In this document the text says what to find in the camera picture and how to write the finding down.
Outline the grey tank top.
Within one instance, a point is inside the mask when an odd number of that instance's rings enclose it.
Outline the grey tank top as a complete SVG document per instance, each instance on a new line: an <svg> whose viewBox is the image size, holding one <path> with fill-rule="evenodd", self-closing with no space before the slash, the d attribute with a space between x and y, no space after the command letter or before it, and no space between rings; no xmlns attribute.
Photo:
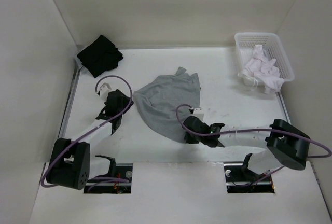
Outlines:
<svg viewBox="0 0 332 224"><path fill-rule="evenodd" d="M137 111L146 125L158 134L178 143L184 142L185 130L176 117L182 104L200 106L200 80L179 67L173 75L159 75L133 93Z"/></svg>

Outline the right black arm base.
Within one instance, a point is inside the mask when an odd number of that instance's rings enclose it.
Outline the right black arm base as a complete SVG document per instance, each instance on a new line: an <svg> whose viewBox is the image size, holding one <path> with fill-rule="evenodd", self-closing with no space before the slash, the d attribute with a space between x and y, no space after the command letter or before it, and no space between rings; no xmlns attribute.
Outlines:
<svg viewBox="0 0 332 224"><path fill-rule="evenodd" d="M243 163L224 164L226 189L228 193L275 193L270 170L256 174L248 169L252 153L246 155Z"/></svg>

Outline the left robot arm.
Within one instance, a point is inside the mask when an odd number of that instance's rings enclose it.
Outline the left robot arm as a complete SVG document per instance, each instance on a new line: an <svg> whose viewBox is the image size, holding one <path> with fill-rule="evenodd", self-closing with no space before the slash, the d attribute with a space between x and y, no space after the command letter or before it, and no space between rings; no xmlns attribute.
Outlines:
<svg viewBox="0 0 332 224"><path fill-rule="evenodd" d="M116 168L111 165L114 159L102 155L92 158L91 150L117 131L133 100L118 89L107 89L104 93L100 90L98 95L105 106L92 125L76 137L56 140L49 167L41 180L44 187L62 186L81 190L89 180L98 176L106 182L115 179Z"/></svg>

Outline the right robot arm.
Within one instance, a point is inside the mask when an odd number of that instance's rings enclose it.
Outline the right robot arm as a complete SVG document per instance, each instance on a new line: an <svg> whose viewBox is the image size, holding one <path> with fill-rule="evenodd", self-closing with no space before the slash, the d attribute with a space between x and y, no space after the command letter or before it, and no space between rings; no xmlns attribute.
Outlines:
<svg viewBox="0 0 332 224"><path fill-rule="evenodd" d="M251 153L244 159L240 172L246 180L253 180L279 166L298 171L306 167L310 143L304 139L309 136L282 119L275 119L267 131L259 128L253 132L243 132L223 123L207 125L194 116L186 118L183 125L186 130L185 142L188 144L202 143L211 148L262 148L262 152Z"/></svg>

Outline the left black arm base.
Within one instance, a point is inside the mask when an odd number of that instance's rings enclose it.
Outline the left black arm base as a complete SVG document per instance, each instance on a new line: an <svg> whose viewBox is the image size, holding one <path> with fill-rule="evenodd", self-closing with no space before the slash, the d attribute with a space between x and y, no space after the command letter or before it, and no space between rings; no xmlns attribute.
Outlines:
<svg viewBox="0 0 332 224"><path fill-rule="evenodd" d="M132 179L132 163L117 163L115 158L95 156L90 161L84 194L130 194Z"/></svg>

